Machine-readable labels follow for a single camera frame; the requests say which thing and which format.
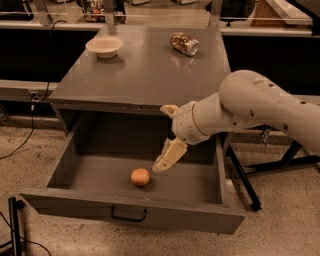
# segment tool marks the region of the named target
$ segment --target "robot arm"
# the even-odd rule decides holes
[[[188,145],[208,140],[219,132],[233,132],[258,125],[283,131],[320,156],[320,107],[301,101],[253,71],[237,71],[221,83],[218,93],[180,108],[165,105],[172,118],[174,140],[167,139],[153,170],[169,169]]]

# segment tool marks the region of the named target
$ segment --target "floor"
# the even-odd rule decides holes
[[[8,218],[9,197],[22,199],[23,188],[42,188],[65,135],[55,118],[35,118],[29,141],[13,156],[0,160],[0,210]],[[12,116],[0,127],[1,155],[18,147],[31,131],[31,118]],[[290,139],[272,132],[270,145],[260,132],[235,134],[233,147],[242,164],[277,160]],[[28,204],[19,213],[21,235],[44,245],[51,255],[319,255],[320,173],[316,166],[251,175],[262,210],[250,210],[250,200],[226,159],[227,191],[231,207],[244,208],[246,218],[234,235],[182,230],[156,230],[118,223],[38,214]],[[0,220],[0,240],[9,228]],[[48,255],[23,242],[25,255]],[[11,255],[0,250],[0,255]]]

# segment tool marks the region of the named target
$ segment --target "workbench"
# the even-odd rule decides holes
[[[177,31],[199,40],[196,56],[170,45]],[[230,73],[219,29],[104,25],[103,35],[124,46],[111,59],[85,50],[51,94],[65,147],[45,187],[22,196],[40,214],[233,234],[245,212],[228,207],[219,136],[191,147],[167,172],[151,171],[172,135],[160,106],[215,93]],[[138,167],[151,173],[143,188],[130,182]]]

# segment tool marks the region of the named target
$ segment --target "open drawer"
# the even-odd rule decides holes
[[[151,167],[171,130],[164,116],[82,112],[44,189],[22,196],[40,214],[232,234],[244,211],[227,206],[219,137],[190,147],[163,173]],[[130,181],[150,171],[144,187]]]

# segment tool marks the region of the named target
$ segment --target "orange ball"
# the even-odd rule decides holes
[[[138,168],[131,173],[131,181],[134,185],[142,187],[148,184],[150,180],[150,174],[147,169]]]

